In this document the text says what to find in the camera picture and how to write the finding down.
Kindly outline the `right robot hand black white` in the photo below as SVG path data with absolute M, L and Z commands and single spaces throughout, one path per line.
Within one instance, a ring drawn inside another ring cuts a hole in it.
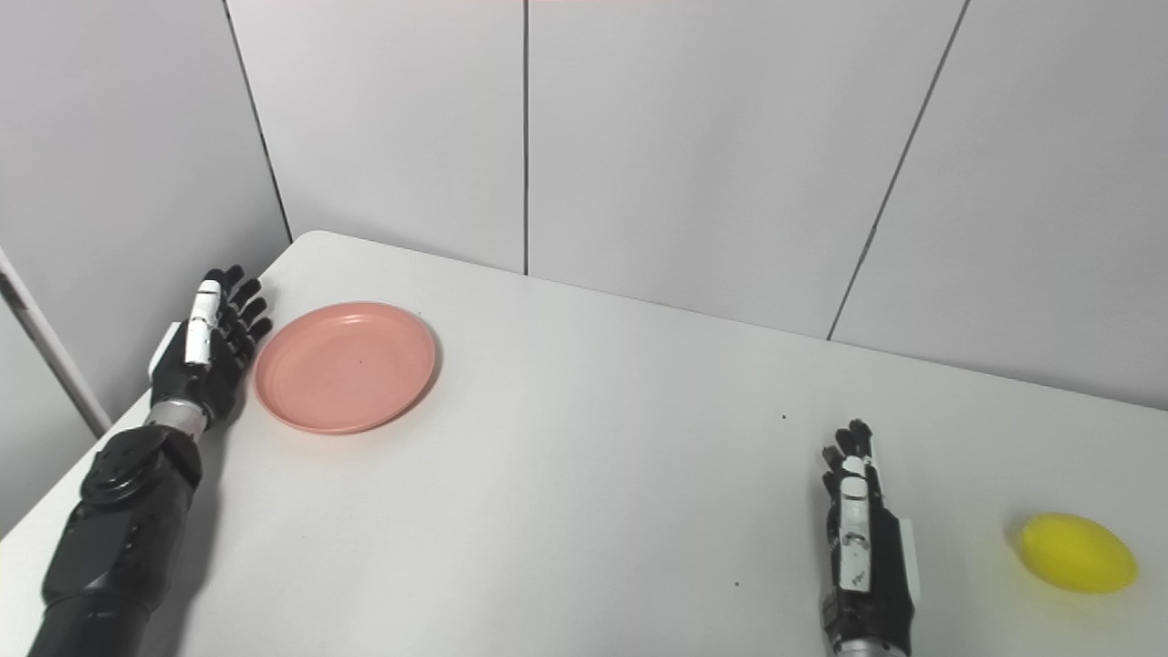
M 822 450 L 829 585 L 820 604 L 834 656 L 910 656 L 922 586 L 908 519 L 887 505 L 872 429 L 861 419 Z

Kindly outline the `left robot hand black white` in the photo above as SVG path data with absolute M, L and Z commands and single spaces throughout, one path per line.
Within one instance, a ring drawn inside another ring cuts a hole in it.
M 208 433 L 231 419 L 239 383 L 274 328 L 262 283 L 239 265 L 214 267 L 187 318 L 174 323 L 151 359 L 151 423 Z

